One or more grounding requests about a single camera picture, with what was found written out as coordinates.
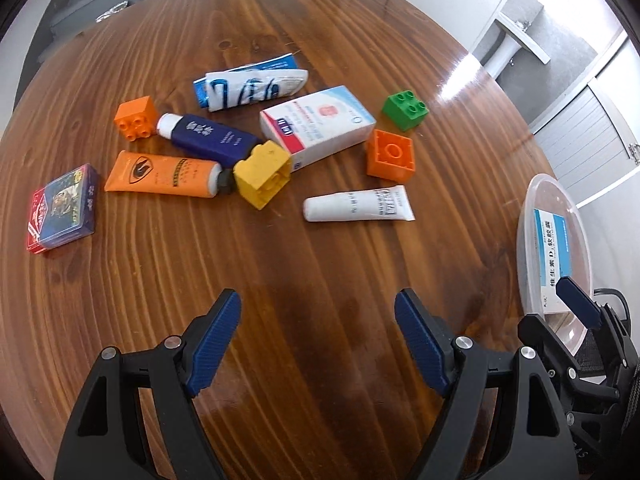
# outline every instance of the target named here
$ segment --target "dark blue bottle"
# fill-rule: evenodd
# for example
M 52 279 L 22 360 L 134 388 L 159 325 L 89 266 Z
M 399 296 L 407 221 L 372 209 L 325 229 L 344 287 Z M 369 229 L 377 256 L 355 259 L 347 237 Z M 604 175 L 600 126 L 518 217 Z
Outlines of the dark blue bottle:
M 245 160 L 261 142 L 252 134 L 191 114 L 164 114 L 158 121 L 158 133 L 191 155 L 215 160 L 223 168 Z

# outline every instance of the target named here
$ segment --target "red stripe on box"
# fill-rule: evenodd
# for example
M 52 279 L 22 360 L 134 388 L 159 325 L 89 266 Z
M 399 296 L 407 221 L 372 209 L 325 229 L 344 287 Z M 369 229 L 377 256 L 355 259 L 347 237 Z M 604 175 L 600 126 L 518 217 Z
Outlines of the red stripe on box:
M 291 155 L 297 152 L 301 152 L 302 150 L 305 149 L 300 139 L 296 137 L 295 133 L 292 132 L 288 135 L 285 135 L 280 129 L 280 126 L 278 125 L 277 121 L 273 117 L 271 117 L 269 114 L 265 112 L 262 112 L 262 113 L 267 118 L 267 120 L 269 121 L 269 124 L 271 125 L 271 128 L 273 129 L 273 131 L 275 131 L 278 134 L 282 144 L 289 150 L 289 153 Z

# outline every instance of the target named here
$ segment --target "table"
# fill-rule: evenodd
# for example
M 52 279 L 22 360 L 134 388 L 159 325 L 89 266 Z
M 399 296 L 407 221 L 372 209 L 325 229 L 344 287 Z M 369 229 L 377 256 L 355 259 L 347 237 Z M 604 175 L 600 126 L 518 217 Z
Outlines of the table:
M 94 235 L 32 255 L 31 193 L 83 163 L 106 177 L 133 143 L 112 119 L 152 95 L 159 112 L 199 110 L 207 70 L 295 53 L 305 92 L 345 84 L 378 119 L 412 89 L 431 110 L 409 131 L 416 221 L 309 224 L 306 197 L 389 185 L 355 146 L 303 168 L 262 211 L 210 200 L 100 193 Z M 258 134 L 257 104 L 212 114 Z M 242 319 L 196 408 L 231 479 L 395 479 L 409 471 L 441 400 L 394 322 L 412 286 L 455 333 L 518 345 L 516 226 L 527 184 L 550 172 L 499 86 L 404 0 L 147 0 L 79 34 L 48 60 L 0 142 L 0 403 L 44 478 L 101 348 L 151 348 L 204 314 L 224 287 Z M 143 395 L 160 472 L 152 399 Z

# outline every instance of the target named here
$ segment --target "blue and white medicine box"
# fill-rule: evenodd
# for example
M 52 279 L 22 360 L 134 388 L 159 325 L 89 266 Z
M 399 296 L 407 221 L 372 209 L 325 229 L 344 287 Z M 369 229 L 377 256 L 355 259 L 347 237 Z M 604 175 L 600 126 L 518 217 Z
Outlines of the blue and white medicine box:
M 564 217 L 542 209 L 535 209 L 540 259 L 540 293 L 545 314 L 569 312 L 569 308 L 556 295 L 556 283 L 571 275 L 569 237 Z

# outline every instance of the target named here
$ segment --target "yellow toy block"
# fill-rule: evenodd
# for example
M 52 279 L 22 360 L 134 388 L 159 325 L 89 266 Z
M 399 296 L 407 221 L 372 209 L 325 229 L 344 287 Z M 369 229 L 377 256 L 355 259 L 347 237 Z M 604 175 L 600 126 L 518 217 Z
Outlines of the yellow toy block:
M 238 192 L 256 209 L 266 206 L 291 177 L 291 156 L 272 140 L 258 144 L 234 166 Z

